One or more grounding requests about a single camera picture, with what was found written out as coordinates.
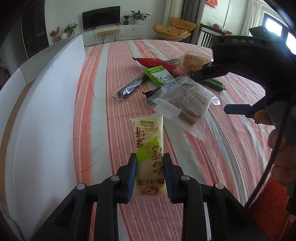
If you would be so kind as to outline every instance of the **window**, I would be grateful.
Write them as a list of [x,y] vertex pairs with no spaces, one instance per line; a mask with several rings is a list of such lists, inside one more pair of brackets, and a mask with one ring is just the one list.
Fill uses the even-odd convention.
[[285,41],[291,52],[296,55],[296,38],[289,32],[286,25],[265,13],[262,26],[266,27],[266,29],[270,32],[280,36]]

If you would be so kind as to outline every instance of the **television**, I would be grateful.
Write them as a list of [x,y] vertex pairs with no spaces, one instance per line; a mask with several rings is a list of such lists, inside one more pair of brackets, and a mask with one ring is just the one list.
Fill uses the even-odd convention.
[[98,8],[82,13],[83,29],[120,23],[120,6]]

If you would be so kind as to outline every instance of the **orange lounge chair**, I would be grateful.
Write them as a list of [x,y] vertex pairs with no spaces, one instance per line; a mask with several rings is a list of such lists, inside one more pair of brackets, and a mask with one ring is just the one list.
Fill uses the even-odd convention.
[[153,25],[153,30],[157,33],[157,35],[161,36],[164,39],[169,39],[173,41],[180,41],[187,38],[191,34],[190,31],[194,30],[195,28],[195,23],[191,23],[174,17],[171,17],[170,26],[167,28],[159,23],[155,23]]

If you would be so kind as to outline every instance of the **red carpet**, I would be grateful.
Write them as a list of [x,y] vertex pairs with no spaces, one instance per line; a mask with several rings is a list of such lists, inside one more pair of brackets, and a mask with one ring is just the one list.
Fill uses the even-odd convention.
[[284,232],[289,218],[287,202],[286,187],[270,178],[263,192],[249,208],[250,215],[270,241],[280,240]]

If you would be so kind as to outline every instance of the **striped tablecloth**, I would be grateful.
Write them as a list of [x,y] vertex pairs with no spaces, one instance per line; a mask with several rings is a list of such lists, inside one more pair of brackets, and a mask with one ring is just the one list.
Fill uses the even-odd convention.
[[[100,183],[125,165],[135,152],[129,119],[152,114],[142,104],[145,96],[141,91],[148,91],[149,84],[124,101],[112,98],[116,89],[145,69],[132,57],[167,60],[188,50],[212,56],[211,49],[160,40],[120,41],[87,49],[74,116],[78,183]],[[197,140],[164,119],[164,148],[185,174],[208,185],[223,183],[244,205],[269,159],[267,137],[271,129],[244,116],[226,115],[223,108],[229,103],[254,104],[265,92],[260,85],[235,74],[218,80],[225,84],[226,91],[213,91],[221,105],[209,108],[206,121],[210,141]],[[171,204],[167,196],[150,201],[132,198],[129,204],[119,205],[120,240],[180,240],[182,209],[181,204]]]

